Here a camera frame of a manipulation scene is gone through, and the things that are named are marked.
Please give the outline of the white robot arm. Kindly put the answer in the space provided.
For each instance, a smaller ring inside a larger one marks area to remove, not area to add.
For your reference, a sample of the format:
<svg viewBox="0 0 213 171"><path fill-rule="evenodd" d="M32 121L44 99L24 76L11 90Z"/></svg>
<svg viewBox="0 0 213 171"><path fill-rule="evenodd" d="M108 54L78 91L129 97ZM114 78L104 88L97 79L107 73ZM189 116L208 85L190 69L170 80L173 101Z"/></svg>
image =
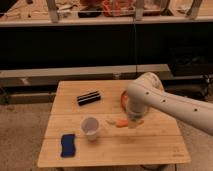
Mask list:
<svg viewBox="0 0 213 171"><path fill-rule="evenodd" d="M213 136L213 104L167 93L159 77L146 72L127 86L126 112L134 124L149 107Z"/></svg>

